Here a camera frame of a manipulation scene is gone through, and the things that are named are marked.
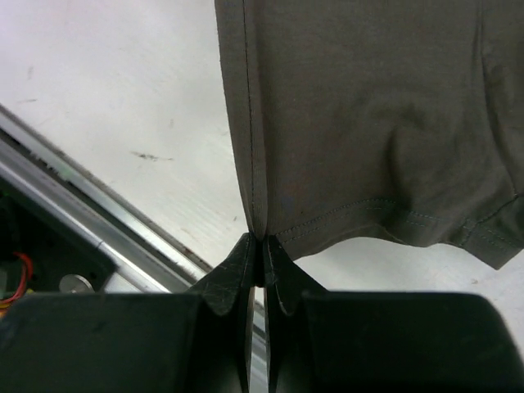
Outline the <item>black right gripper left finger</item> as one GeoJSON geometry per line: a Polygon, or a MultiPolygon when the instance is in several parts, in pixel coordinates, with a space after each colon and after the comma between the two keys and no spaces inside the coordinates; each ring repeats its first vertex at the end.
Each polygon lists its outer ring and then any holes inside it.
{"type": "Polygon", "coordinates": [[[248,392],[257,241],[243,234],[226,259],[188,291],[198,310],[187,392],[248,392]]]}

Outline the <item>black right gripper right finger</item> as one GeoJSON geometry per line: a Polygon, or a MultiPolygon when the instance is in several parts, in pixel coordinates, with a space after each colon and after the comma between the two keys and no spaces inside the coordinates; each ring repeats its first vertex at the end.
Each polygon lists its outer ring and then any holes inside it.
{"type": "Polygon", "coordinates": [[[314,362],[305,295],[326,288],[291,260],[275,236],[263,242],[264,309],[270,392],[314,390],[314,362]]]}

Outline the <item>brown underwear cream waistband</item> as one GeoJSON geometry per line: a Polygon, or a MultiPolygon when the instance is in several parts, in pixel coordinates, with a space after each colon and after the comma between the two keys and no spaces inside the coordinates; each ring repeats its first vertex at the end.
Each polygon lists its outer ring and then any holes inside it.
{"type": "Polygon", "coordinates": [[[523,248],[520,1],[218,1],[249,230],[294,259],[352,237],[523,248]]]}

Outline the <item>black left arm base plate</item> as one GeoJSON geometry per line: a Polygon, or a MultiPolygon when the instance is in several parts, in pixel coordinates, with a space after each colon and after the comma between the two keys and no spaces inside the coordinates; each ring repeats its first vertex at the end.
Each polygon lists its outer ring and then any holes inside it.
{"type": "Polygon", "coordinates": [[[115,271],[98,245],[1,181],[1,314],[35,292],[100,291],[115,271]]]}

